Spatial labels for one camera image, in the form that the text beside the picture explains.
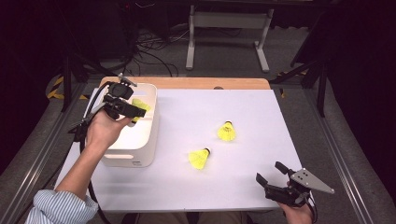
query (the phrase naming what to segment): striped sleeve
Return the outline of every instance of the striped sleeve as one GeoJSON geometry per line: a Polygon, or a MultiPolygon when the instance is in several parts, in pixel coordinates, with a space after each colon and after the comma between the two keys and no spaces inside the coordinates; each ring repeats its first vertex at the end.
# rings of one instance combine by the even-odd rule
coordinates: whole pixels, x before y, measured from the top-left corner
{"type": "Polygon", "coordinates": [[[40,190],[26,223],[86,223],[96,214],[98,204],[87,196],[85,201],[67,191],[40,190]]]}

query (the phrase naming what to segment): black cable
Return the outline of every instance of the black cable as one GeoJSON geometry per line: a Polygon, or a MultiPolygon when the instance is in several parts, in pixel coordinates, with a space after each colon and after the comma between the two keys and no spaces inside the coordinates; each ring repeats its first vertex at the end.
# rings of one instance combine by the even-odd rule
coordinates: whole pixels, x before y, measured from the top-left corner
{"type": "Polygon", "coordinates": [[[127,71],[128,71],[128,73],[129,73],[129,75],[132,75],[133,77],[135,77],[135,75],[134,75],[134,73],[132,72],[131,69],[127,69],[127,71]]]}
{"type": "Polygon", "coordinates": [[[96,99],[98,98],[99,94],[102,92],[102,90],[105,88],[105,86],[110,85],[110,83],[112,83],[112,82],[107,81],[105,84],[103,84],[103,85],[99,88],[99,90],[98,90],[98,91],[96,92],[96,94],[93,96],[93,98],[92,98],[92,100],[91,100],[91,104],[90,104],[90,106],[88,107],[87,114],[86,114],[85,116],[87,116],[87,115],[89,115],[89,114],[91,113],[92,108],[93,108],[93,105],[95,104],[96,99]]]}
{"type": "Polygon", "coordinates": [[[179,41],[189,30],[180,30],[178,32],[175,32],[172,34],[172,36],[169,37],[168,41],[161,40],[160,37],[156,35],[152,35],[150,38],[140,38],[140,40],[136,41],[136,44],[142,48],[144,48],[143,51],[149,51],[151,49],[153,50],[161,50],[169,45],[179,41]]]}
{"type": "Polygon", "coordinates": [[[316,223],[318,221],[318,208],[317,208],[317,205],[315,204],[315,201],[311,197],[308,197],[308,200],[306,201],[306,204],[308,205],[309,210],[311,210],[311,213],[312,213],[312,216],[313,216],[312,223],[316,223]],[[312,205],[309,203],[309,200],[311,200],[312,203],[314,204],[315,210],[312,207],[312,205]]]}
{"type": "MultiPolygon", "coordinates": [[[[132,57],[129,57],[125,62],[120,63],[120,64],[117,64],[117,65],[112,66],[112,67],[107,67],[106,70],[108,70],[108,71],[119,70],[119,69],[125,67],[126,65],[128,65],[128,63],[130,63],[131,61],[132,61],[132,57]]],[[[88,73],[91,73],[91,74],[99,74],[99,73],[102,73],[101,71],[98,71],[98,70],[96,70],[96,69],[94,69],[94,68],[91,69],[91,68],[86,68],[86,67],[84,67],[84,69],[85,69],[88,73]]]]}
{"type": "Polygon", "coordinates": [[[176,68],[176,66],[175,66],[174,64],[165,63],[165,62],[164,62],[163,60],[161,60],[159,57],[157,57],[157,56],[155,56],[155,55],[153,55],[153,54],[147,53],[147,52],[145,52],[145,51],[141,51],[141,53],[145,53],[145,54],[147,54],[147,55],[149,55],[149,56],[151,56],[151,57],[157,59],[158,61],[160,61],[160,62],[166,67],[166,69],[168,70],[170,77],[172,77],[172,71],[171,71],[171,69],[168,67],[168,64],[171,65],[171,66],[174,66],[174,67],[176,68]]]}

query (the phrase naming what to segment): shuttlecock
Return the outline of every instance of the shuttlecock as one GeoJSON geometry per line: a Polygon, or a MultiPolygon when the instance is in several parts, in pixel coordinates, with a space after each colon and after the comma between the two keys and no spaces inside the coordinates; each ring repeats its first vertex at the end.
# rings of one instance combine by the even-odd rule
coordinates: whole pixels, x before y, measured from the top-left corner
{"type": "Polygon", "coordinates": [[[205,166],[207,157],[210,154],[209,148],[196,150],[189,153],[190,164],[198,170],[202,170],[205,166]]]}
{"type": "Polygon", "coordinates": [[[218,137],[223,141],[232,141],[236,137],[235,129],[230,121],[226,121],[218,130],[218,137]]]}
{"type": "MultiPolygon", "coordinates": [[[[151,109],[151,106],[145,104],[143,101],[141,101],[141,100],[139,100],[139,99],[136,99],[136,98],[134,98],[134,99],[132,100],[131,105],[134,105],[134,106],[136,106],[136,107],[139,107],[140,109],[144,109],[144,110],[146,110],[146,112],[148,112],[148,111],[151,109]]],[[[139,119],[140,119],[139,117],[134,117],[134,118],[132,119],[132,122],[133,122],[133,123],[136,123],[139,119]]]]}

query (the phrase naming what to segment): tripod leg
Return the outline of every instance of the tripod leg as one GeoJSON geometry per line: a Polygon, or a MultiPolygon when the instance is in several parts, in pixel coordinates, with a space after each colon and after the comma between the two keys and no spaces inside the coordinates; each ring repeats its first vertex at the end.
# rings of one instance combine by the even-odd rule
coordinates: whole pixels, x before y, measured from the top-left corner
{"type": "Polygon", "coordinates": [[[298,66],[296,68],[294,68],[293,70],[289,71],[288,73],[284,73],[282,74],[283,76],[277,77],[275,79],[272,80],[268,80],[268,82],[270,84],[279,84],[291,77],[294,77],[296,75],[299,75],[300,73],[302,73],[303,71],[305,71],[306,69],[309,69],[310,67],[314,66],[317,63],[317,61],[311,62],[311,63],[305,63],[301,66],[298,66]]]}

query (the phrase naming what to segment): tabletop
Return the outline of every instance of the tabletop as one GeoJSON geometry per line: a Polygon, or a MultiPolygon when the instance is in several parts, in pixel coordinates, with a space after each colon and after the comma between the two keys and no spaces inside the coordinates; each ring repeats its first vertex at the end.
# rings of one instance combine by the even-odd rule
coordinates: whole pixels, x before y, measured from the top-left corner
{"type": "MultiPolygon", "coordinates": [[[[265,199],[256,173],[270,184],[286,186],[288,178],[276,168],[281,161],[292,169],[301,163],[272,90],[265,79],[220,78],[233,89],[195,89],[191,80],[202,80],[208,88],[215,79],[130,77],[132,81],[158,82],[160,125],[153,163],[144,168],[108,167],[100,162],[92,184],[102,209],[110,212],[176,212],[262,210],[278,208],[265,199]],[[170,86],[169,80],[190,83],[170,86]],[[168,89],[162,89],[162,83],[168,89]],[[237,84],[244,86],[238,89],[237,84]],[[232,142],[217,137],[217,129],[230,119],[236,131],[232,142]],[[205,168],[197,170],[188,160],[194,150],[209,147],[205,168]]],[[[74,144],[60,173],[62,179],[78,157],[74,144]]]]}

